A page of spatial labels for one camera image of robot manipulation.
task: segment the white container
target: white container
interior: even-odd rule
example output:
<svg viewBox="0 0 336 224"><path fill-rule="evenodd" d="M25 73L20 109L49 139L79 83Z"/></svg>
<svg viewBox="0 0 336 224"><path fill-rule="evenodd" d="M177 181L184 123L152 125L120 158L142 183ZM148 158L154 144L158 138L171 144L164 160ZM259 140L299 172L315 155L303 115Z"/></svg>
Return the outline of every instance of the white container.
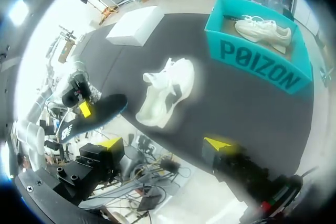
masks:
<svg viewBox="0 0 336 224"><path fill-rule="evenodd" d="M115 45L143 46L164 13L157 6L145 7L125 13L106 39Z"/></svg>

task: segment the yellow label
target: yellow label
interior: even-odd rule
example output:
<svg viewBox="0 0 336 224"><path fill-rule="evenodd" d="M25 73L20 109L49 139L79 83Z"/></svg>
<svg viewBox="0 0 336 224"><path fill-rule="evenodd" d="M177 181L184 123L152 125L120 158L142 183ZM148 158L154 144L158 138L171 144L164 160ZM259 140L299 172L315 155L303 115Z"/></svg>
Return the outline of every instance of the yellow label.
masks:
<svg viewBox="0 0 336 224"><path fill-rule="evenodd" d="M209 137L205 137L204 140L207 140L217 151L219 151L220 148L223 148L225 146L231 146L230 144L226 144L218 140L211 139Z"/></svg>
<svg viewBox="0 0 336 224"><path fill-rule="evenodd" d="M116 137L116 138L113 138L113 139L110 139L110 140L103 141L103 142L99 143L99 145L107 147L107 149L108 149L108 148L112 147L119 139L121 139L121 137Z"/></svg>
<svg viewBox="0 0 336 224"><path fill-rule="evenodd" d="M84 117L87 118L88 116L91 115L90 109L89 109L89 105L88 103L85 101L82 104L79 105L79 108L81 110L81 112L83 113Z"/></svg>

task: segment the teal shoe box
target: teal shoe box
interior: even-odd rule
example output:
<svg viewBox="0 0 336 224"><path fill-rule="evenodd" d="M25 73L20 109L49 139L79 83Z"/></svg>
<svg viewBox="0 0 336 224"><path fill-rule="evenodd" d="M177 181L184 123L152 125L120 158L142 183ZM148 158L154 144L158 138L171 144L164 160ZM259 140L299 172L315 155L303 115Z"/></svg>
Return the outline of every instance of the teal shoe box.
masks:
<svg viewBox="0 0 336 224"><path fill-rule="evenodd" d="M222 30L229 19L243 15L274 20L292 33L290 60L267 47ZM294 94L312 81L312 71L305 42L297 24L276 11L247 0L217 0L205 26L211 57L252 73L280 89Z"/></svg>

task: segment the shoe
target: shoe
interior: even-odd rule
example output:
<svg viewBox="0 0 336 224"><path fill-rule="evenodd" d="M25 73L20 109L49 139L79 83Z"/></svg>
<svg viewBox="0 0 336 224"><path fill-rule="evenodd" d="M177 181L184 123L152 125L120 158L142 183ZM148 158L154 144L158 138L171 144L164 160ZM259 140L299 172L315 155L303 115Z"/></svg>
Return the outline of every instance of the shoe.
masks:
<svg viewBox="0 0 336 224"><path fill-rule="evenodd" d="M290 28L281 28L277 26L274 20L263 20L258 16L244 16L245 19L238 20L235 24L235 28L240 35L254 43L264 40L279 52L286 53L286 47L291 42Z"/></svg>
<svg viewBox="0 0 336 224"><path fill-rule="evenodd" d="M139 123L164 128L174 108L186 99L194 84L194 66L190 60L171 58L160 73L144 73L143 80L150 84L146 100L135 115Z"/></svg>

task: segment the black table surface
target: black table surface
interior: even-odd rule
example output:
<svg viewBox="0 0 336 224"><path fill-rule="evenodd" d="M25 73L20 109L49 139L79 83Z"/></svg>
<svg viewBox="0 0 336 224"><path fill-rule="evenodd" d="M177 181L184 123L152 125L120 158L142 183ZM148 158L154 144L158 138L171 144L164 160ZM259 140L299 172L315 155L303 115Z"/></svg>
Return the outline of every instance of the black table surface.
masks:
<svg viewBox="0 0 336 224"><path fill-rule="evenodd" d="M208 15L166 14L143 47L113 45L112 26L79 44L90 82L102 96L124 93L122 115L141 132L190 163L204 168L204 137L228 137L271 175L293 175L306 146L313 108L312 85L289 95L265 80L211 59L204 27ZM145 72L160 71L168 58L192 60L195 84L164 129L140 124L135 115L146 96Z"/></svg>

